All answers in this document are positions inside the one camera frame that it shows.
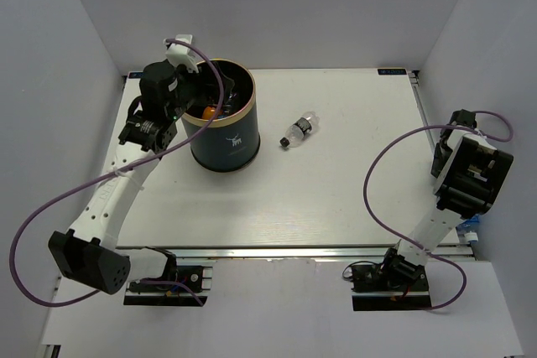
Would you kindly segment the clear blue-label bottle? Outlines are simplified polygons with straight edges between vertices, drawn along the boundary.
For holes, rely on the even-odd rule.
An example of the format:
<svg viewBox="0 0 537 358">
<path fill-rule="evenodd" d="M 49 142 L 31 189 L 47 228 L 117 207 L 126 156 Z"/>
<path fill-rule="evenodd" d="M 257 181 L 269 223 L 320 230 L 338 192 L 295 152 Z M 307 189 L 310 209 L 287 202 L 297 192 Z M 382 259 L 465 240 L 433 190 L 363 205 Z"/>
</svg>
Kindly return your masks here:
<svg viewBox="0 0 537 358">
<path fill-rule="evenodd" d="M 478 242 L 477 230 L 480 226 L 480 215 L 475 215 L 470 219 L 463 221 L 456 227 L 457 235 L 461 241 L 469 244 Z"/>
</svg>

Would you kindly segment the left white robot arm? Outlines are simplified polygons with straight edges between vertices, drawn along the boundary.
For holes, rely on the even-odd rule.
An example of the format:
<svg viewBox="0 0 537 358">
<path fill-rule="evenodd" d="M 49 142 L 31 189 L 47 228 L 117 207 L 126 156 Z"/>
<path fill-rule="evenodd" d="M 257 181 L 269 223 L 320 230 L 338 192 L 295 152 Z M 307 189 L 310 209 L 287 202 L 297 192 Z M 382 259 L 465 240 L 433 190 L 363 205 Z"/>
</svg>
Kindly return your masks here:
<svg viewBox="0 0 537 358">
<path fill-rule="evenodd" d="M 139 78 L 110 164 L 110 178 L 95 189 L 65 233 L 54 232 L 48 248 L 65 278 L 115 294 L 128 280 L 129 257 L 116 251 L 119 232 L 143 182 L 177 133 L 177 122 L 193 106 L 222 105 L 234 87 L 218 61 L 189 72 L 164 60 L 147 65 Z"/>
</svg>

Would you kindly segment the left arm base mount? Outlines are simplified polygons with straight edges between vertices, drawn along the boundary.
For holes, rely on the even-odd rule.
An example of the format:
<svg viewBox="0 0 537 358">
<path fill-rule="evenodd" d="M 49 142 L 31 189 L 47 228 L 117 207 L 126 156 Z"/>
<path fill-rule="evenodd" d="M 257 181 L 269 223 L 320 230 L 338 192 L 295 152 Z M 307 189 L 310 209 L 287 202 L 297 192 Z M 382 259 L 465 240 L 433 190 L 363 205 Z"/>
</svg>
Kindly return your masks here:
<svg viewBox="0 0 537 358">
<path fill-rule="evenodd" d="M 202 307 L 211 290 L 213 262 L 177 257 L 145 247 L 127 251 L 131 263 L 124 289 L 125 306 Z"/>
</svg>

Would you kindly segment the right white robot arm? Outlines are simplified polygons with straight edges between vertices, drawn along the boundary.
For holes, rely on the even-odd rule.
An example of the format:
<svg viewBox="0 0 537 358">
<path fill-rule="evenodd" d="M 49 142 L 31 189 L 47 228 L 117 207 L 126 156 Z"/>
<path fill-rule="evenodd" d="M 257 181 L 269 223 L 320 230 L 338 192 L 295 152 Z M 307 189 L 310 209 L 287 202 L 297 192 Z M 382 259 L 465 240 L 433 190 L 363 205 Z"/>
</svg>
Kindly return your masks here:
<svg viewBox="0 0 537 358">
<path fill-rule="evenodd" d="M 425 275 L 429 255 L 464 221 L 486 214 L 496 201 L 514 156 L 477 131 L 476 113 L 455 111 L 435 145 L 431 174 L 435 206 L 396 246 L 378 269 L 391 290 L 413 285 Z"/>
</svg>

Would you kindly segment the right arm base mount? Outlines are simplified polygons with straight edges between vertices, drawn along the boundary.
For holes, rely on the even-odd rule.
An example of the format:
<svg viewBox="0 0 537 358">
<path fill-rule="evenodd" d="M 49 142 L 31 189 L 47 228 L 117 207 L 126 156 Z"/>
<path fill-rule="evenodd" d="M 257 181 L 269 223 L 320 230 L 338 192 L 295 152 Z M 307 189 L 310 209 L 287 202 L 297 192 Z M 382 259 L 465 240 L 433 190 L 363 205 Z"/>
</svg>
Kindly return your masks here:
<svg viewBox="0 0 537 358">
<path fill-rule="evenodd" d="M 355 312 L 417 311 L 432 307 L 427 277 L 389 278 L 381 264 L 358 261 L 347 265 L 342 279 L 352 285 Z"/>
</svg>

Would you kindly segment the orange juice bottle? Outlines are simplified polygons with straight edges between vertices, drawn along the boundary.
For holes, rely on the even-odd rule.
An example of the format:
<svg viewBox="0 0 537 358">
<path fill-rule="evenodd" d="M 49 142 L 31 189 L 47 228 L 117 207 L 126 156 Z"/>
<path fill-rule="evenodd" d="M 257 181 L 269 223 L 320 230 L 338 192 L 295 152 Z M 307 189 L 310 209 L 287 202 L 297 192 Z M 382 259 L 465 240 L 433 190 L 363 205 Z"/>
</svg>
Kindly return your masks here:
<svg viewBox="0 0 537 358">
<path fill-rule="evenodd" d="M 201 119 L 210 120 L 213 117 L 215 119 L 220 119 L 220 118 L 224 118 L 225 114 L 222 112 L 222 110 L 218 110 L 216 106 L 207 106 L 202 112 Z"/>
</svg>

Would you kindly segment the small clear black-label bottle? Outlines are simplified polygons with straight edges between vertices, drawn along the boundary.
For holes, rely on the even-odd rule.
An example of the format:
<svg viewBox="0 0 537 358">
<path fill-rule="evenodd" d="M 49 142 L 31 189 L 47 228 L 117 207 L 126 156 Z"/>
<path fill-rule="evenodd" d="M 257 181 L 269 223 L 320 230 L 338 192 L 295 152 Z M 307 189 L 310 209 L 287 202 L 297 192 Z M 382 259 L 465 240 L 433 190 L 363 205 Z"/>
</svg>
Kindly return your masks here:
<svg viewBox="0 0 537 358">
<path fill-rule="evenodd" d="M 289 126 L 285 135 L 279 140 L 283 149 L 300 146 L 311 134 L 318 131 L 320 118 L 315 112 L 305 112 L 297 121 Z"/>
</svg>

